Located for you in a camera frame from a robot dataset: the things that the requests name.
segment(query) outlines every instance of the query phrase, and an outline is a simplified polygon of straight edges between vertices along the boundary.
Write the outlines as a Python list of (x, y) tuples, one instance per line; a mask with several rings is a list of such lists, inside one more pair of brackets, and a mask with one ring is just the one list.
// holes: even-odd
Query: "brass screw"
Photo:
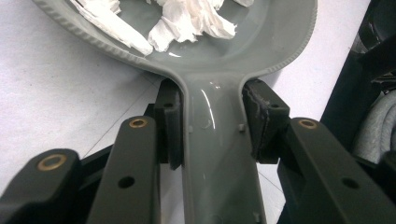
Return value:
[(148, 124), (148, 122), (145, 119), (133, 119), (131, 122), (129, 122), (129, 126), (132, 128), (143, 128)]
[(298, 123), (306, 129), (316, 129), (318, 125), (309, 119), (300, 119)]
[[(52, 159), (58, 159), (57, 162), (52, 163), (50, 165), (47, 165), (46, 162)], [(49, 155), (48, 157), (44, 158), (43, 160), (41, 160), (38, 165), (37, 165), (37, 169), (39, 171), (50, 171), (50, 170), (55, 170), (58, 167), (62, 166), (64, 164), (64, 162), (66, 161), (67, 157), (63, 154), (52, 154)]]

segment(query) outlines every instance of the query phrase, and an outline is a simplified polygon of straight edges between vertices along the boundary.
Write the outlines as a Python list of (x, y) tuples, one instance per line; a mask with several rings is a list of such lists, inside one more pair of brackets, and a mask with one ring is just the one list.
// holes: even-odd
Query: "crumpled paper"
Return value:
[[(163, 16), (148, 34), (148, 40), (117, 16), (118, 0), (70, 0), (79, 13), (108, 35), (129, 48), (139, 50), (145, 56), (154, 47), (167, 51), (172, 41), (197, 41), (203, 32), (215, 38), (231, 39), (236, 25), (222, 18), (217, 10), (224, 0), (156, 0), (163, 7)], [(249, 7), (254, 0), (234, 0)]]

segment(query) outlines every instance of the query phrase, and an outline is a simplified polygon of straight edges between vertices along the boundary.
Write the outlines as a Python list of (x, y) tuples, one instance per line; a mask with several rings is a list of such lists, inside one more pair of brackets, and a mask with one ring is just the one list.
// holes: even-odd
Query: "white surface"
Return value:
[[(318, 0), (302, 55), (264, 80), (292, 117), (320, 119), (369, 0)], [(54, 147), (80, 157), (112, 143), (120, 123), (155, 100), (161, 77), (103, 55), (26, 0), (0, 2), (0, 192), (30, 158)], [(268, 223), (285, 199), (275, 165), (259, 165)], [(184, 223), (180, 171), (162, 168), (163, 223)]]

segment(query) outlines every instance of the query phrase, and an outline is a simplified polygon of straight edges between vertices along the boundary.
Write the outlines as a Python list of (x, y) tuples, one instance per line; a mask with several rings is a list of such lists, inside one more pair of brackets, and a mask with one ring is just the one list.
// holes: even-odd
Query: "gray plastic utensil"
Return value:
[[(256, 0), (249, 8), (226, 0), (219, 14), (237, 24), (234, 39), (199, 36), (198, 42), (172, 43), (166, 53), (146, 58), (94, 27), (67, 0), (34, 2), (95, 48), (170, 77), (182, 89), (186, 223), (265, 223), (242, 87), (283, 68), (303, 51), (314, 28), (317, 0)], [(143, 36), (162, 15), (156, 3), (145, 0), (121, 0), (120, 8), (120, 17)]]

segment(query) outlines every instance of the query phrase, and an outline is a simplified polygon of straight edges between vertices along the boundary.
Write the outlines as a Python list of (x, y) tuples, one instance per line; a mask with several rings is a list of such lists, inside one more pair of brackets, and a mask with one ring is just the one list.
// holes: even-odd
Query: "white table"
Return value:
[[(291, 117), (320, 119), (370, 0), (318, 0), (308, 46), (264, 77)], [(0, 192), (33, 156), (56, 147), (81, 158), (111, 145), (124, 119), (153, 103), (161, 77), (115, 61), (67, 33), (32, 2), (0, 2)], [(258, 165), (268, 223), (285, 199), (276, 165)], [(162, 167), (163, 223), (184, 223), (181, 172)]]

